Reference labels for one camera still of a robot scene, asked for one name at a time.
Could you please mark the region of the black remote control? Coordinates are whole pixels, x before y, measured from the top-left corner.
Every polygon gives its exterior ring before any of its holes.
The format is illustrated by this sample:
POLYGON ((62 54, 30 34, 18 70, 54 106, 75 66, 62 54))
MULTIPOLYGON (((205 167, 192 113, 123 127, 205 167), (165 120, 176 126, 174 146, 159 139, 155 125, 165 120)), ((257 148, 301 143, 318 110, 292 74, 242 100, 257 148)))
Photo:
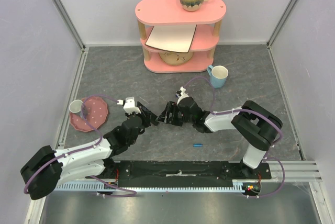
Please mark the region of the black remote control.
POLYGON ((155 113, 153 113, 151 110, 146 108, 142 103, 137 102, 137 107, 140 109, 141 113, 143 114, 146 122, 149 124, 153 124, 157 126, 160 122, 166 123, 166 119, 163 115, 157 116, 155 113))

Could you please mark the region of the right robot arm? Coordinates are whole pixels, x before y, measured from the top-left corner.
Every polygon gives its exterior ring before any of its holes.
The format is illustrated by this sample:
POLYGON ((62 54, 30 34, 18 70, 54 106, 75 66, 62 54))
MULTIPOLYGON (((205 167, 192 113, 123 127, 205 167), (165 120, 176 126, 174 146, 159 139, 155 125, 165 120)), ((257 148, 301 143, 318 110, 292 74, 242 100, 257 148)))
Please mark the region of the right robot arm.
POLYGON ((210 112, 202 110, 192 97, 168 102, 158 121, 174 126, 190 123, 201 133, 237 130, 249 143, 239 167, 247 179, 258 174, 270 147, 282 137, 283 126, 278 117, 251 100, 238 108, 210 112))

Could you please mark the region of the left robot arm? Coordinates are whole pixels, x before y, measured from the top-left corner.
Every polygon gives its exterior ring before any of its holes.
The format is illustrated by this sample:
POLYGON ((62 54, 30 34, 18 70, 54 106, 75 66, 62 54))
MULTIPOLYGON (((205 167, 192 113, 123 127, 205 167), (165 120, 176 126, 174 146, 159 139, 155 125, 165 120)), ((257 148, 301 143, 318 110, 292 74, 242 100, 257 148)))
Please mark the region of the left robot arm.
POLYGON ((40 148, 20 170, 24 194, 37 200, 72 180, 98 175, 111 178, 115 172, 112 157, 125 152, 147 127, 157 123, 151 114, 131 114, 120 126, 90 143, 69 149, 40 148))

